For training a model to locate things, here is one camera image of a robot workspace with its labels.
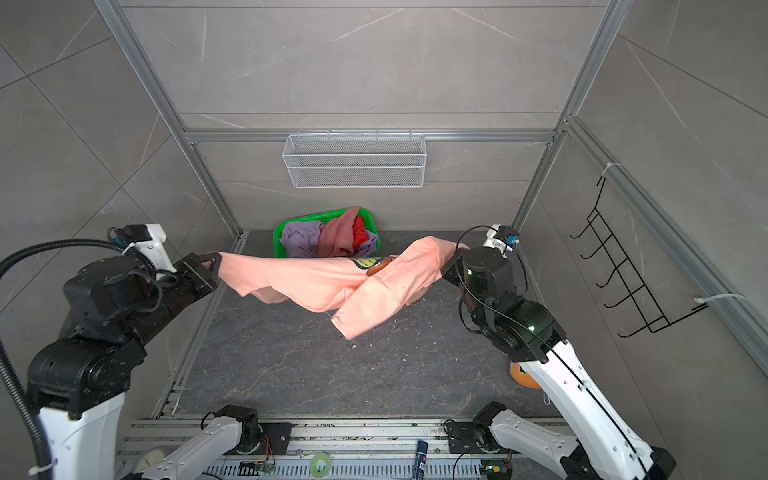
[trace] orange ball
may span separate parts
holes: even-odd
[[[515,379],[517,383],[519,383],[522,386],[527,386],[532,389],[540,389],[538,383],[536,383],[536,380],[533,380],[531,376],[520,368],[519,363],[512,363],[509,366],[509,372],[512,374],[512,378]]]

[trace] blue marker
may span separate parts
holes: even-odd
[[[427,448],[429,444],[423,440],[419,440],[419,444],[416,446],[416,462],[413,464],[413,480],[424,479],[424,469],[427,466]]]

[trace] black hook rack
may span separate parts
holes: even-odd
[[[597,252],[603,250],[606,253],[606,255],[608,256],[608,259],[611,261],[611,264],[614,266],[613,270],[611,270],[611,274],[608,276],[608,280],[605,280],[605,283],[603,283],[602,285],[599,284],[599,283],[595,283],[595,285],[597,285],[600,288],[605,288],[610,283],[610,281],[613,279],[614,274],[618,273],[618,276],[621,279],[621,282],[624,284],[624,288],[627,290],[627,295],[624,298],[622,298],[618,302],[614,303],[613,305],[607,305],[607,304],[603,303],[603,306],[605,306],[605,308],[615,308],[615,307],[621,305],[624,301],[632,299],[632,303],[634,303],[635,307],[637,308],[637,312],[640,314],[640,317],[643,319],[643,323],[645,324],[644,326],[642,326],[639,329],[633,331],[632,333],[629,333],[628,335],[622,335],[620,333],[618,335],[621,338],[628,338],[628,337],[633,336],[634,334],[639,333],[639,332],[641,332],[641,331],[643,331],[645,329],[648,329],[648,331],[651,332],[651,333],[656,333],[656,332],[658,332],[660,330],[663,330],[663,329],[665,329],[665,328],[667,328],[669,326],[674,325],[677,322],[680,322],[681,320],[684,320],[684,319],[688,318],[689,316],[691,316],[691,315],[693,315],[695,313],[699,313],[701,310],[704,310],[705,308],[707,308],[707,304],[697,305],[694,308],[692,308],[690,313],[688,313],[687,315],[684,315],[684,316],[682,316],[682,317],[680,317],[679,319],[676,319],[676,320],[672,320],[672,321],[669,320],[667,315],[661,309],[661,306],[659,305],[659,303],[656,301],[656,297],[654,296],[654,293],[650,291],[650,288],[648,288],[648,285],[645,283],[645,279],[643,278],[642,275],[640,275],[640,272],[637,271],[637,268],[634,265],[634,263],[632,262],[632,259],[629,257],[629,255],[627,255],[627,251],[624,249],[624,246],[621,245],[621,242],[619,241],[619,239],[616,237],[616,235],[614,235],[614,231],[611,229],[611,226],[608,225],[608,223],[605,221],[605,218],[603,217],[603,215],[598,210],[598,204],[600,203],[600,197],[603,194],[603,188],[605,187],[605,177],[600,177],[600,179],[598,180],[598,184],[595,185],[595,186],[596,187],[600,187],[600,191],[598,192],[597,200],[594,202],[594,207],[592,208],[590,213],[587,215],[587,226],[584,227],[584,229],[581,231],[581,233],[578,234],[576,237],[574,237],[573,235],[569,235],[569,237],[574,239],[574,240],[576,240],[578,238],[581,238],[581,236],[584,235],[584,232],[586,232],[587,230],[590,230],[590,229],[592,230],[594,235],[600,241],[600,246],[597,249],[595,249],[594,252],[590,253],[586,257],[584,255],[581,255],[581,258],[583,258],[584,260],[589,260],[592,257],[594,257],[594,255]],[[598,231],[594,228],[593,223],[596,220],[598,220],[598,219],[603,223],[603,225],[605,225],[605,228],[608,231],[608,236],[605,237],[605,239],[601,238],[601,236],[598,233]],[[616,241],[616,244],[619,246],[619,249],[621,249],[622,255],[624,255],[624,259],[622,259],[619,263],[616,263],[616,260],[614,260],[613,255],[611,255],[611,252],[609,252],[608,248],[605,246],[605,244],[611,238],[613,238]],[[625,263],[629,263],[630,264],[630,266],[632,267],[632,270],[634,270],[635,274],[637,275],[637,278],[640,279],[640,282],[641,282],[640,286],[638,288],[634,289],[634,290],[630,290],[630,287],[629,287],[629,285],[627,285],[627,281],[625,280],[624,275],[622,275],[621,271],[619,270],[619,267],[624,265]],[[634,298],[634,295],[636,293],[640,292],[641,290],[645,290],[646,292],[648,292],[648,295],[654,301],[654,304],[656,305],[656,308],[658,309],[659,312],[661,312],[660,316],[658,316],[657,318],[651,320],[650,322],[645,317],[645,314],[643,314],[643,310],[640,308],[640,305],[637,304],[637,299]]]

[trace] dusty pink cloth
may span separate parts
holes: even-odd
[[[326,223],[317,240],[317,257],[351,257],[355,253],[352,225],[360,207],[350,207],[341,217]]]
[[[289,298],[313,312],[338,309],[333,325],[351,339],[385,322],[421,298],[441,278],[456,244],[434,237],[417,240],[373,276],[376,259],[259,258],[222,253],[219,277],[240,295],[265,303]]]

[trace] roll of green tape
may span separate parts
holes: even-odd
[[[312,457],[310,473],[314,478],[323,478],[331,472],[331,455],[317,453]]]

